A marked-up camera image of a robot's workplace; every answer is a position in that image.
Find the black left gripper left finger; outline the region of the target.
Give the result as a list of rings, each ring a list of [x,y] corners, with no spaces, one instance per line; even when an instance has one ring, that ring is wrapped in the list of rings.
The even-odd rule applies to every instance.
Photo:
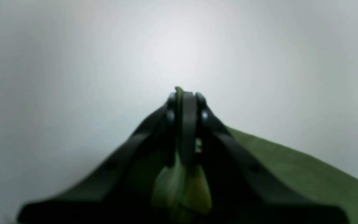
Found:
[[[151,206],[158,175],[175,163],[177,94],[151,113],[94,171],[73,187],[28,203],[20,224],[162,223],[164,208]]]

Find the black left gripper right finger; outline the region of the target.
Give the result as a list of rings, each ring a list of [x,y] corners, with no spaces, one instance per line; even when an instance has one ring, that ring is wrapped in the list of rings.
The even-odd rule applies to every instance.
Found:
[[[318,203],[279,180],[240,144],[202,94],[180,96],[180,159],[200,165],[213,203],[208,224],[348,224],[337,205]]]

